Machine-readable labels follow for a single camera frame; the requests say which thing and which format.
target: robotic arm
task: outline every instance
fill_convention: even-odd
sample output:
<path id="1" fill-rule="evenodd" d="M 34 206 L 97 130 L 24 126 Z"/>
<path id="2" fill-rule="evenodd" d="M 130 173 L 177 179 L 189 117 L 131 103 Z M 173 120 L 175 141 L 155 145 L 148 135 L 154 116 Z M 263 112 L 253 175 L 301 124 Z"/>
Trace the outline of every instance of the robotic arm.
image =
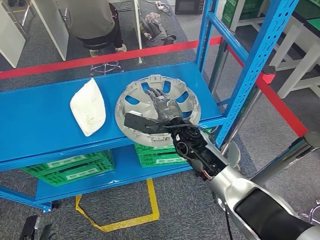
<path id="1" fill-rule="evenodd" d="M 282 198 L 228 165 L 214 146 L 210 133 L 183 119 L 175 100 L 158 89 L 150 88 L 146 93 L 150 96 L 158 118 L 128 112 L 125 116 L 125 125 L 146 134 L 170 133 L 177 154 L 185 158 L 204 181 L 208 181 L 212 191 L 224 203 L 230 218 L 248 239 L 320 239 L 320 227 L 295 217 L 294 211 Z"/>

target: chair base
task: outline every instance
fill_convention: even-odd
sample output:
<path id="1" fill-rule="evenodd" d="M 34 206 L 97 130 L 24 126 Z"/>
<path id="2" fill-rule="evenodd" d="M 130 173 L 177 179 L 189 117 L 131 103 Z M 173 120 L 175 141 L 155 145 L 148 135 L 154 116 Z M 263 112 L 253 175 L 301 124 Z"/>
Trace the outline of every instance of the chair base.
<path id="1" fill-rule="evenodd" d="M 125 72 L 125 70 L 122 69 L 122 66 L 119 65 L 118 61 L 114 61 L 114 62 L 105 62 L 103 64 L 100 64 L 97 66 L 91 66 L 90 75 L 94 76 L 94 73 L 101 73 L 103 75 L 106 75 L 106 73 L 111 72 L 115 69 L 119 69 L 121 72 Z"/>
<path id="2" fill-rule="evenodd" d="M 304 220 L 306 222 L 309 222 L 310 224 L 320 225 L 320 219 L 317 219 L 317 218 L 313 216 L 313 214 L 315 212 L 315 210 L 320 209 L 320 199 L 318 199 L 315 202 L 316 202 L 316 205 L 314 206 L 312 209 L 311 209 L 309 214 L 297 212 L 297 213 L 296 213 L 297 217 L 302 219 L 302 220 Z"/>

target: robot finger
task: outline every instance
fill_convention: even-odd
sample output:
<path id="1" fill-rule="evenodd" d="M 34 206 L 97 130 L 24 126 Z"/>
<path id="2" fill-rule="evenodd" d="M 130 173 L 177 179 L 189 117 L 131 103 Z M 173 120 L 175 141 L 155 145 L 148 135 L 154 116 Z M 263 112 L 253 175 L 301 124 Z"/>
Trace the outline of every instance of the robot finger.
<path id="1" fill-rule="evenodd" d="M 148 89 L 148 90 L 145 90 L 144 91 L 146 94 L 148 94 L 150 98 L 151 98 L 151 100 L 153 100 L 153 99 L 155 99 L 155 98 L 156 98 L 157 96 L 155 96 L 155 94 L 153 92 L 153 91 L 151 91 L 151 90 L 149 90 L 149 89 Z"/>
<path id="2" fill-rule="evenodd" d="M 162 90 L 160 90 L 158 88 L 156 89 L 161 96 L 168 97 L 167 93 L 164 93 Z"/>
<path id="3" fill-rule="evenodd" d="M 158 91 L 157 91 L 157 90 L 155 90 L 152 87 L 150 87 L 149 90 L 152 91 L 152 93 L 154 93 L 155 95 L 155 97 L 160 97 L 161 96 L 161 94 Z"/>

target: backpack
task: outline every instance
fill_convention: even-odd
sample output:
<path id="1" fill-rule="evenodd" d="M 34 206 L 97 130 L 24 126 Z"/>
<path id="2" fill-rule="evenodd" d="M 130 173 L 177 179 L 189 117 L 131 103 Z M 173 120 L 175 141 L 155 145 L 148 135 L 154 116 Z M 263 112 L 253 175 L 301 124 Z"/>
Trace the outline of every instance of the backpack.
<path id="1" fill-rule="evenodd" d="M 175 35 L 167 34 L 167 31 L 160 23 L 160 15 L 158 13 L 147 14 L 144 20 L 140 18 L 140 22 L 141 37 L 147 47 L 170 45 L 177 40 Z"/>

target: blue steel rack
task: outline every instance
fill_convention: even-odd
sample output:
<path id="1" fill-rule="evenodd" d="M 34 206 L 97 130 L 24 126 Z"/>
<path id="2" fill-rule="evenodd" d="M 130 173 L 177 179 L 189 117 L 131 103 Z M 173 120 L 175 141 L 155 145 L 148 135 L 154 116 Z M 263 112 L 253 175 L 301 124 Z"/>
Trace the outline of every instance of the blue steel rack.
<path id="1" fill-rule="evenodd" d="M 47 163 L 76 155 L 113 149 L 115 169 L 59 187 L 38 180 L 35 196 L 31 197 L 0 187 L 0 197 L 44 212 L 51 201 L 107 189 L 191 169 L 187 164 L 141 168 L 132 142 L 115 124 L 114 108 L 118 97 L 131 81 L 161 74 L 185 81 L 198 96 L 202 106 L 200 125 L 218 127 L 216 143 L 220 147 L 242 107 L 259 73 L 297 4 L 298 0 L 272 0 L 250 54 L 224 24 L 216 17 L 217 0 L 207 0 L 201 25 L 195 62 L 157 66 L 95 77 L 105 101 L 106 123 L 91 137 L 85 137 L 76 125 L 69 103 L 88 79 L 30 87 L 0 93 L 0 171 Z M 213 27 L 217 29 L 244 64 L 224 114 L 202 78 Z"/>

